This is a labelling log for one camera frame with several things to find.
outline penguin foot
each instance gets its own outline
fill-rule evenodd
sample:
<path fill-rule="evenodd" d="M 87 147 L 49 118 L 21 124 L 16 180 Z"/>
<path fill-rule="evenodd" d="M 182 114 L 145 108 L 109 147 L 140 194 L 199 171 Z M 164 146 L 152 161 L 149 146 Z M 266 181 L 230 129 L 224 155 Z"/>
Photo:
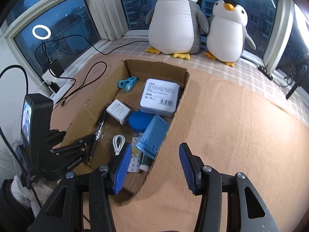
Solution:
<path fill-rule="evenodd" d="M 234 67 L 234 63 L 228 63 L 228 62 L 224 62 L 226 65 Z"/>
<path fill-rule="evenodd" d="M 173 55 L 173 58 L 180 58 L 180 59 L 186 59 L 186 60 L 190 60 L 191 56 L 189 53 L 175 53 Z"/>
<path fill-rule="evenodd" d="M 150 52 L 151 54 L 161 54 L 161 51 L 158 51 L 157 49 L 150 47 L 149 49 L 146 50 L 146 52 Z"/>
<path fill-rule="evenodd" d="M 217 58 L 213 54 L 211 54 L 209 51 L 207 51 L 204 55 L 213 59 L 213 60 L 217 60 Z"/>

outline screw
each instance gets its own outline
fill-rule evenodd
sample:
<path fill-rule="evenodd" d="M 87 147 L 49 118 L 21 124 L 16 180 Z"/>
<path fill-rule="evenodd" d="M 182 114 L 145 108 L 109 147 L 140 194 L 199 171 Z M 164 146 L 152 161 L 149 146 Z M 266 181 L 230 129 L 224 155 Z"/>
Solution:
<path fill-rule="evenodd" d="M 203 166 L 203 170 L 209 173 L 211 172 L 212 168 L 210 166 Z"/>
<path fill-rule="evenodd" d="M 238 173 L 238 174 L 237 174 L 237 177 L 238 177 L 239 179 L 242 179 L 242 180 L 246 178 L 246 176 L 245 176 L 244 173 Z"/>
<path fill-rule="evenodd" d="M 65 176 L 66 176 L 67 179 L 72 179 L 74 177 L 74 173 L 68 172 Z"/>
<path fill-rule="evenodd" d="M 106 172 L 108 169 L 109 169 L 109 167 L 108 167 L 107 165 L 103 165 L 103 166 L 100 166 L 100 167 L 99 167 L 99 170 L 100 170 L 101 172 Z"/>

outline barcode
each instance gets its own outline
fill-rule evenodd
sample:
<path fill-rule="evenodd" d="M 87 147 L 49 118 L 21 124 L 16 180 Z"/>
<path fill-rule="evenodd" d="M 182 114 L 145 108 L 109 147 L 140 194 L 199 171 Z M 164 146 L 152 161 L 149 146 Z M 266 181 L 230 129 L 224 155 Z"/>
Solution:
<path fill-rule="evenodd" d="M 161 105 L 173 106 L 174 102 L 172 100 L 161 99 L 160 104 Z"/>

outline small display screen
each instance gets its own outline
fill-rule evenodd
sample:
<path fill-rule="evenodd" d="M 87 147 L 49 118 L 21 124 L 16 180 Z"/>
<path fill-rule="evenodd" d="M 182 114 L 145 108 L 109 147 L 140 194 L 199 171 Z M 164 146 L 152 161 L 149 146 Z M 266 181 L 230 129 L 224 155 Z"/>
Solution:
<path fill-rule="evenodd" d="M 27 142 L 29 142 L 29 136 L 30 136 L 30 122 L 31 122 L 31 116 L 32 116 L 32 108 L 29 105 L 27 101 L 24 103 L 23 108 L 23 116 L 21 121 L 21 130 L 24 133 L 25 138 L 27 139 Z"/>

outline penguin beak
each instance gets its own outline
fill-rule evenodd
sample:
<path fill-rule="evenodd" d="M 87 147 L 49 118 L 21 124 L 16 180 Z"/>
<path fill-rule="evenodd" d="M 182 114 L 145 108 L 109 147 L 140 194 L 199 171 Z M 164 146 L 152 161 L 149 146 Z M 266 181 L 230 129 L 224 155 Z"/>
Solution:
<path fill-rule="evenodd" d="M 230 3 L 225 3 L 224 7 L 228 11 L 234 11 L 235 10 L 235 7 L 232 4 L 230 4 Z"/>

